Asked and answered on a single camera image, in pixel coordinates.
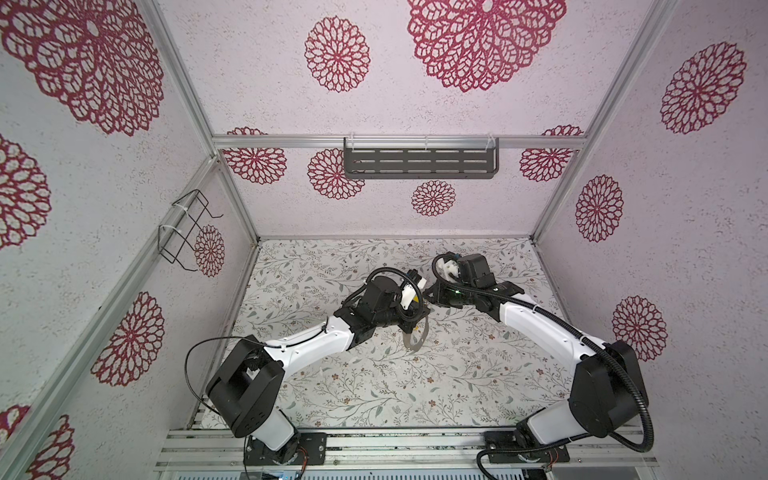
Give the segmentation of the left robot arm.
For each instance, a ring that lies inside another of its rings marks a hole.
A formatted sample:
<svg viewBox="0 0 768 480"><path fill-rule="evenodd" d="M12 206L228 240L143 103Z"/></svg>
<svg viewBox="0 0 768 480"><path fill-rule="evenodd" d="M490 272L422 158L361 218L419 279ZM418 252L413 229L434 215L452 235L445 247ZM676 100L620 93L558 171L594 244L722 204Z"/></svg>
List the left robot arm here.
<svg viewBox="0 0 768 480"><path fill-rule="evenodd" d="M254 436L273 452L283 449L297 437L276 407L283 381L363 344L379 328L396 326L410 335L429 314L422 294L426 284L414 269L382 267L316 326L276 340L239 338L206 385L205 396L234 437Z"/></svg>

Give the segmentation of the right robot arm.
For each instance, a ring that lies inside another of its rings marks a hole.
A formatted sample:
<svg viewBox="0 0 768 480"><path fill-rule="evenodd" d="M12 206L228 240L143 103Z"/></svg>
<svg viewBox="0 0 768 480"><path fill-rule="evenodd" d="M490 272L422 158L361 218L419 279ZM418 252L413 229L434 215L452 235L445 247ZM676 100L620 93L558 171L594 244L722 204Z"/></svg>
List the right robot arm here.
<svg viewBox="0 0 768 480"><path fill-rule="evenodd" d="M472 306L533 341L570 375L569 396L520 421L515 442L524 454L589 437L610 437L635 451L655 441L649 399L633 348L588 335L539 305L510 281L500 282L481 254L436 256L429 301Z"/></svg>

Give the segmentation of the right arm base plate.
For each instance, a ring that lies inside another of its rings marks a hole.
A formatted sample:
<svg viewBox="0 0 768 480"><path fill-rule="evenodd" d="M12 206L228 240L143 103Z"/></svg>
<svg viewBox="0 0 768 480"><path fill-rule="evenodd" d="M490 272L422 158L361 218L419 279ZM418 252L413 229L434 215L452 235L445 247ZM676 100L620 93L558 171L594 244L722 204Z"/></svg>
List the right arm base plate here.
<svg viewBox="0 0 768 480"><path fill-rule="evenodd" d="M485 448L491 464L503 463L567 463L570 454L565 446L544 450L540 445L519 443L513 431L486 431Z"/></svg>

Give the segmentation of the grey slotted wall shelf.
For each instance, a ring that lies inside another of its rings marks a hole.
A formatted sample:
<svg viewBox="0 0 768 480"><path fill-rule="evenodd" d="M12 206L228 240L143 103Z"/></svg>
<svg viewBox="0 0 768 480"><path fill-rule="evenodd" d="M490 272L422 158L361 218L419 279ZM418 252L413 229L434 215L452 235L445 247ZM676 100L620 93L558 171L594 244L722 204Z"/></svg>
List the grey slotted wall shelf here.
<svg viewBox="0 0 768 480"><path fill-rule="evenodd" d="M499 171L499 150L482 148L405 148L343 142L343 171L354 180L488 180Z"/></svg>

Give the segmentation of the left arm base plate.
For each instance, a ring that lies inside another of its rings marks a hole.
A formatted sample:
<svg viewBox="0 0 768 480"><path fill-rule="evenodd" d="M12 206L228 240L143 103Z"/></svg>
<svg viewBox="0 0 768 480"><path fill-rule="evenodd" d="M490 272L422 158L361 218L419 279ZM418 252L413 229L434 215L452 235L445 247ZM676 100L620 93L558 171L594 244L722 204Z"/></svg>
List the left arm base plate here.
<svg viewBox="0 0 768 480"><path fill-rule="evenodd" d="M316 466L325 463L328 435L320 433L295 434L279 450L270 450L253 435L246 439L244 464L251 466Z"/></svg>

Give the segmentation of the aluminium front rail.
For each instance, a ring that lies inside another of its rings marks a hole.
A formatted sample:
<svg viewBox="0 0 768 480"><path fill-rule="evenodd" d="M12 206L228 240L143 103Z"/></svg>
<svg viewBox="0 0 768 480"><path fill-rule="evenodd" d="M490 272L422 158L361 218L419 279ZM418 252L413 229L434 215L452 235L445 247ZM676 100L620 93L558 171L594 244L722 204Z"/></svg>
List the aluminium front rail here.
<svg viewBox="0 0 768 480"><path fill-rule="evenodd" d="M335 470L476 468L476 455L486 447L492 427L476 428L308 428L300 431L297 464L308 453L312 467ZM225 430L172 430L160 447L153 473L238 471L244 457L268 457ZM577 440L559 454L544 454L537 463L515 460L512 468L630 467L654 468L652 453L633 452L608 437Z"/></svg>

